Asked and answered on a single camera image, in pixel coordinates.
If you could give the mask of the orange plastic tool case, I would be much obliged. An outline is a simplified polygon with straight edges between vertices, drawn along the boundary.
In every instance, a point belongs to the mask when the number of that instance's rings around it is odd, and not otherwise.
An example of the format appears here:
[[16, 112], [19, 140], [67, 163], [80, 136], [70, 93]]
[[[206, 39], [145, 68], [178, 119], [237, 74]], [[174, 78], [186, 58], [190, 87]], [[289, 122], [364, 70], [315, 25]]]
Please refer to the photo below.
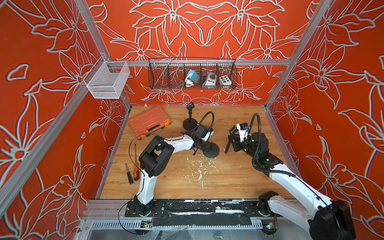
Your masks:
[[154, 107], [128, 120], [135, 136], [142, 140], [151, 133], [168, 127], [171, 124], [170, 117], [161, 107]]

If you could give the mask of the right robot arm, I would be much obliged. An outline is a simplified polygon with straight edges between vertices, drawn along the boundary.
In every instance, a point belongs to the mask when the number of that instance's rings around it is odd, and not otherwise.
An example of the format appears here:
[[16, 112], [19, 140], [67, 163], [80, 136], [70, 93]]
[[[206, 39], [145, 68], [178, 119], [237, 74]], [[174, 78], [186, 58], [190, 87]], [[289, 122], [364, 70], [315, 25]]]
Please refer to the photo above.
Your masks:
[[294, 174], [287, 165], [269, 152], [269, 140], [253, 123], [240, 123], [229, 130], [228, 147], [252, 157], [252, 166], [287, 190], [300, 205], [295, 205], [274, 191], [259, 196], [258, 212], [263, 216], [280, 215], [310, 234], [313, 240], [354, 240], [356, 230], [349, 206], [332, 200]]

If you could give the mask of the white button box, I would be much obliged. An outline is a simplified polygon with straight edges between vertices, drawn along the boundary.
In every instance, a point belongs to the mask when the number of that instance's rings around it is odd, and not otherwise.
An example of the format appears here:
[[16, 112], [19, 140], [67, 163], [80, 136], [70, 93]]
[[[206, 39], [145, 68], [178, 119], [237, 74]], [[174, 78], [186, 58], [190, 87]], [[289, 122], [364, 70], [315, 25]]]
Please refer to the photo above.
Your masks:
[[232, 87], [232, 81], [228, 75], [223, 75], [219, 77], [219, 82], [222, 89], [230, 89]]

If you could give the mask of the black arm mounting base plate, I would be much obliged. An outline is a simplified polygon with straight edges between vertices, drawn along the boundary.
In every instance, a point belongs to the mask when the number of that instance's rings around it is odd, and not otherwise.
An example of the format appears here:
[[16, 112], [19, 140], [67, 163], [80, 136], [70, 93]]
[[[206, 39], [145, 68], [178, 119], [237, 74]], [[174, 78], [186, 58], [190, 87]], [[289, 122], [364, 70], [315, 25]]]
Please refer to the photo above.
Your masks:
[[264, 228], [275, 222], [279, 215], [259, 208], [258, 200], [242, 199], [155, 199], [146, 213], [134, 202], [125, 207], [126, 218], [149, 218], [155, 227], [253, 227]]

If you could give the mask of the black round stand base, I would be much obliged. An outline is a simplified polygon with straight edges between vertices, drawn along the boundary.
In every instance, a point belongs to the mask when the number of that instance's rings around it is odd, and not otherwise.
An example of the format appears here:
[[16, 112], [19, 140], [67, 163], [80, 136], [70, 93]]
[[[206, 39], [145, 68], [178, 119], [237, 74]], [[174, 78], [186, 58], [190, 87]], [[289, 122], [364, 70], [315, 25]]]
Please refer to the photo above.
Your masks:
[[198, 125], [198, 122], [193, 118], [188, 118], [183, 121], [183, 128], [186, 131], [193, 130]]

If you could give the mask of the orange black handled tool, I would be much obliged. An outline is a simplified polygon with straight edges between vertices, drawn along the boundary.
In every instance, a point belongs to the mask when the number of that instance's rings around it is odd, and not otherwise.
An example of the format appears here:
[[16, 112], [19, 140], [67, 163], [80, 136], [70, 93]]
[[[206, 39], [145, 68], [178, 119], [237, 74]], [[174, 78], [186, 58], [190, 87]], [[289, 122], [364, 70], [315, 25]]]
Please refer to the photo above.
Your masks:
[[139, 163], [138, 163], [137, 145], [135, 144], [134, 180], [138, 181], [139, 179], [140, 179], [140, 169], [139, 169]]

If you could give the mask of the teal box in basket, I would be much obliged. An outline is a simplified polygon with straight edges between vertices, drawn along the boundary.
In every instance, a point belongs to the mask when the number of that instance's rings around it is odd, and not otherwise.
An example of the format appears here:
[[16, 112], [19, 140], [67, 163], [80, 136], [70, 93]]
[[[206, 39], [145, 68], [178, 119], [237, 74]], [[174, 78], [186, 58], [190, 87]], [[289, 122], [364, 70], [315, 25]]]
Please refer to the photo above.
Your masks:
[[187, 80], [197, 83], [200, 80], [200, 76], [194, 70], [189, 70], [187, 73]]

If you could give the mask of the clear plastic wall bin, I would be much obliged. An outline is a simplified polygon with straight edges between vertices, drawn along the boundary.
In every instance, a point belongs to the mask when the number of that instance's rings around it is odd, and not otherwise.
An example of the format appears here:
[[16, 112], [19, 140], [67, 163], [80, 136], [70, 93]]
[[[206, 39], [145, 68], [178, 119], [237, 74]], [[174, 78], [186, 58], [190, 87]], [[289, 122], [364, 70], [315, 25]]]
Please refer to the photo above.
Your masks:
[[119, 99], [130, 73], [127, 63], [112, 68], [106, 62], [99, 62], [84, 83], [95, 99]]

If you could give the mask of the black handled screwdriver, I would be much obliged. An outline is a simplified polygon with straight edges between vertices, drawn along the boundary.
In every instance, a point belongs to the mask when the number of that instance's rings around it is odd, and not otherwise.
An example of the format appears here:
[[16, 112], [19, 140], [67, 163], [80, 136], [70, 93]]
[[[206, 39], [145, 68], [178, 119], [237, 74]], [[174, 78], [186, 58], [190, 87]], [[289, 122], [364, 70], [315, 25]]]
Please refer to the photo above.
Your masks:
[[126, 174], [127, 174], [127, 177], [128, 177], [129, 184], [132, 185], [134, 183], [134, 180], [132, 178], [132, 175], [131, 175], [131, 172], [129, 170], [128, 164], [125, 164], [125, 168], [126, 168]]

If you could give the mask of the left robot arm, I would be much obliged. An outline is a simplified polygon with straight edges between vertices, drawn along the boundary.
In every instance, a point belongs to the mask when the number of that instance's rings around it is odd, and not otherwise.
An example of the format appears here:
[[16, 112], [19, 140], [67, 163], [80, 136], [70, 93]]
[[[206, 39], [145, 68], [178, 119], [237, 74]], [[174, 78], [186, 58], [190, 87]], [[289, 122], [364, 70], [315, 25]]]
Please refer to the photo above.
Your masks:
[[142, 172], [140, 188], [133, 202], [137, 212], [146, 216], [152, 211], [154, 190], [158, 176], [165, 170], [173, 154], [193, 150], [194, 154], [201, 150], [205, 157], [216, 158], [220, 153], [217, 144], [210, 141], [214, 133], [215, 115], [207, 112], [196, 127], [182, 132], [176, 138], [163, 138], [156, 135], [139, 156], [139, 170]]

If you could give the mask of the white device black knobs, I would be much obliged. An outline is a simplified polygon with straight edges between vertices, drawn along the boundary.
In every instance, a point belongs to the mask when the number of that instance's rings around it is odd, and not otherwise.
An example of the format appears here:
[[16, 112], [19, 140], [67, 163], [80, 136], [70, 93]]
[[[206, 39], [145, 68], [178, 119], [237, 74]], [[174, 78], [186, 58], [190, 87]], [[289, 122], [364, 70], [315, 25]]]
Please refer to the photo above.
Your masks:
[[203, 87], [207, 87], [208, 89], [212, 89], [216, 86], [217, 75], [213, 73], [208, 73], [203, 81]]

